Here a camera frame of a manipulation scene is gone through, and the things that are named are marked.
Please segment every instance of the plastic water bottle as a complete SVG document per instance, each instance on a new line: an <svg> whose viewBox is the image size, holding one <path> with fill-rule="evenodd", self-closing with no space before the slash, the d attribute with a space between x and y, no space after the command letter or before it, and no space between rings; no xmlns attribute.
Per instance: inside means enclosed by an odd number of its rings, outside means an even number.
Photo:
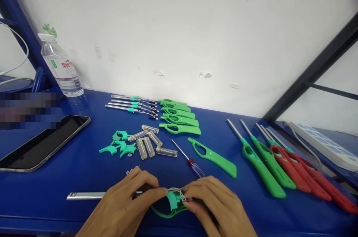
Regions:
<svg viewBox="0 0 358 237"><path fill-rule="evenodd" d="M57 45L56 38L50 34L38 34L43 42L41 55L51 70L64 95L76 97L83 94L81 82L70 56Z"/></svg>

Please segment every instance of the phone screen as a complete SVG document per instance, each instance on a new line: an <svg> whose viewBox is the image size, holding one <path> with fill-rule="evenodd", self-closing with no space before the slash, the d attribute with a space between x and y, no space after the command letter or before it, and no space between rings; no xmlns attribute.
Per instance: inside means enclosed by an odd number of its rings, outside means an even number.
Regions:
<svg viewBox="0 0 358 237"><path fill-rule="evenodd" d="M42 162L90 118L66 116L58 129L47 129L0 160L0 168L31 169Z"/></svg>

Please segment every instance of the electrical cable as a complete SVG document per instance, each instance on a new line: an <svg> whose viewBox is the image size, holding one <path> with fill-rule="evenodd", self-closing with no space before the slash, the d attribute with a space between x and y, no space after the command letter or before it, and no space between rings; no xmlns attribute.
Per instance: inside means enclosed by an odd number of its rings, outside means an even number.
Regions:
<svg viewBox="0 0 358 237"><path fill-rule="evenodd" d="M319 159L319 157L317 157L317 155L304 143L304 142L302 142L301 141L301 139L299 139L298 138L298 135L296 134L296 132L295 132L295 130L291 127L291 125L289 125L287 122L283 122L283 124L285 125L287 125L290 129L291 129L291 131L292 131L292 133L293 133L293 135L296 137L296 139L301 143L301 145L308 151L308 152L310 152L311 153L311 155L312 156L314 156L314 158L317 160L317 162L318 162L318 165L319 165L319 167L322 169L322 162L321 162L321 160Z"/></svg>
<svg viewBox="0 0 358 237"><path fill-rule="evenodd" d="M3 81L3 82L0 82L0 85L4 85L4 84L7 84L7 83L9 83L9 82L12 82L12 81L15 81L15 80L19 80L19 79L27 79L27 80L34 81L34 80L31 79L31 78L12 78L12 79L5 80L5 81Z"/></svg>
<svg viewBox="0 0 358 237"><path fill-rule="evenodd" d="M15 32L12 28L10 28L8 25L4 24L4 23L1 22L1 21L0 21L0 24L6 26L6 27L9 28L13 33L15 33L15 34L22 40L22 42L24 43L24 45L25 45L25 47L26 47L26 54L25 54L25 57L24 57L24 59L22 60L22 62L21 62L18 66L16 66L15 68L13 68L13 69L7 70L7 71L5 71L5 72L1 72L1 73L0 73L0 76L2 76L2 75L5 75L5 74L7 74L7 73L9 73L9 72L11 72L11 71L13 71L13 70L15 70L16 68L20 67L21 65L23 65L23 63L24 63L24 62L27 60L27 58L29 57L29 47L27 46L25 40L24 40L17 32Z"/></svg>

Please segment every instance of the smartphone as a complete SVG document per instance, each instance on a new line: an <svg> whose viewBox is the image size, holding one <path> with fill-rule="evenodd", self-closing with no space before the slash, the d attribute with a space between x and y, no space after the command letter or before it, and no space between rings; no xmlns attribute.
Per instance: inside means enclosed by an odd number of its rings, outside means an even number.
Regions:
<svg viewBox="0 0 358 237"><path fill-rule="evenodd" d="M60 127L47 129L0 160L0 171L32 172L47 162L91 122L87 116L68 115Z"/></svg>

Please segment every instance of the transparent plastic tube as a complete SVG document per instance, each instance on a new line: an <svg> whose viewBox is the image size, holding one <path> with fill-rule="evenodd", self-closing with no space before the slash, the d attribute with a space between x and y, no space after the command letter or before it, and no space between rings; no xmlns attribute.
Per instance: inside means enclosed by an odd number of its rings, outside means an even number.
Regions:
<svg viewBox="0 0 358 237"><path fill-rule="evenodd" d="M163 143L153 132L148 132L148 135L158 147L161 147L163 145Z"/></svg>
<svg viewBox="0 0 358 237"><path fill-rule="evenodd" d="M144 130L144 131L141 131L141 132L139 132L139 133L133 134L132 136L129 136L127 140L128 140L129 142L133 142L134 140L137 140L137 139L139 139L139 138L141 138L142 136L145 136L145 135L147 135L147 134L148 134L148 131Z"/></svg>
<svg viewBox="0 0 358 237"><path fill-rule="evenodd" d="M143 139L144 139L144 144L147 147L149 157L153 157L156 153L154 152L154 148L152 146L152 143L150 142L149 137L144 137Z"/></svg>
<svg viewBox="0 0 358 237"><path fill-rule="evenodd" d="M142 130L152 131L154 133L158 133L159 129L150 127L148 125L142 125Z"/></svg>
<svg viewBox="0 0 358 237"><path fill-rule="evenodd" d="M178 155L178 151L171 150L171 149L164 149L162 147L157 147L156 151L158 154L171 156L171 157L176 157Z"/></svg>
<svg viewBox="0 0 358 237"><path fill-rule="evenodd" d="M148 155L147 155L147 152L143 145L142 138L137 139L136 143L137 143L139 154L141 155L142 160L146 159L148 157Z"/></svg>

